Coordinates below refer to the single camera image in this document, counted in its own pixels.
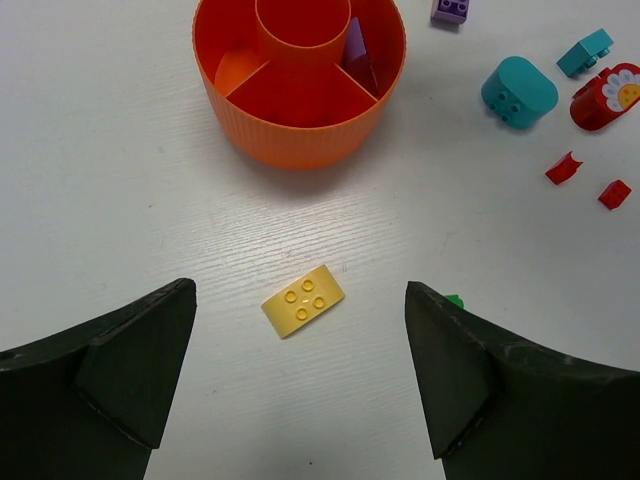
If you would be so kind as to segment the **green small lego piece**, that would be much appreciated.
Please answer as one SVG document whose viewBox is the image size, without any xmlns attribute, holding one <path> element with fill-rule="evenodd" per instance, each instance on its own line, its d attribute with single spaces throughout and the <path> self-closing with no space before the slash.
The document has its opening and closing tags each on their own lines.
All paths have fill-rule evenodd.
<svg viewBox="0 0 640 480">
<path fill-rule="evenodd" d="M 446 295 L 445 298 L 460 308 L 465 308 L 463 299 L 457 294 Z"/>
</svg>

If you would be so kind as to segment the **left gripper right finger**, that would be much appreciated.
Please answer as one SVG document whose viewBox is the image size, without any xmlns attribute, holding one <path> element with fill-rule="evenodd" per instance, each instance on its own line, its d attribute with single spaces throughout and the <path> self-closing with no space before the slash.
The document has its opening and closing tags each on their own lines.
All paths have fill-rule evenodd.
<svg viewBox="0 0 640 480">
<path fill-rule="evenodd" d="M 449 479 L 635 479 L 639 375 L 537 344 L 411 282 L 405 324 Z"/>
</svg>

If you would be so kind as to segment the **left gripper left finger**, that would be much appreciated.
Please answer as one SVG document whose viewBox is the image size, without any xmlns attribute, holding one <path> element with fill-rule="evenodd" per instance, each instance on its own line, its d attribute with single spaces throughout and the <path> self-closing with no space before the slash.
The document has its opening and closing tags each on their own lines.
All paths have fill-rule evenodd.
<svg viewBox="0 0 640 480">
<path fill-rule="evenodd" d="M 177 279 L 1 354 L 4 479 L 141 479 L 164 434 L 196 316 Z"/>
</svg>

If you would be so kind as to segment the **yellow lego brick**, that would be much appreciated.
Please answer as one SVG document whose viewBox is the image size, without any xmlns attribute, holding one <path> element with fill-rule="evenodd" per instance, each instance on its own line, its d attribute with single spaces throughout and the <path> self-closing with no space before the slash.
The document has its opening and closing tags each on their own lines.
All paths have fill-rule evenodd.
<svg viewBox="0 0 640 480">
<path fill-rule="evenodd" d="M 326 265 L 321 265 L 283 288 L 262 305 L 275 332 L 285 339 L 345 298 Z"/>
</svg>

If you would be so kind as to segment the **purple lego brick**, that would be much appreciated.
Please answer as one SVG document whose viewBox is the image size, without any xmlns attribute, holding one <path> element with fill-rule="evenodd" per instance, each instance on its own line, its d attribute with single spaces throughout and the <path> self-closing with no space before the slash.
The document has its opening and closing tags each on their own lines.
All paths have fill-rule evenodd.
<svg viewBox="0 0 640 480">
<path fill-rule="evenodd" d="M 462 25 L 467 20 L 468 12 L 468 0 L 434 0 L 431 19 L 437 22 Z"/>
<path fill-rule="evenodd" d="M 370 61 L 359 19 L 350 20 L 342 56 L 342 68 L 356 80 L 364 80 L 370 73 Z"/>
</svg>

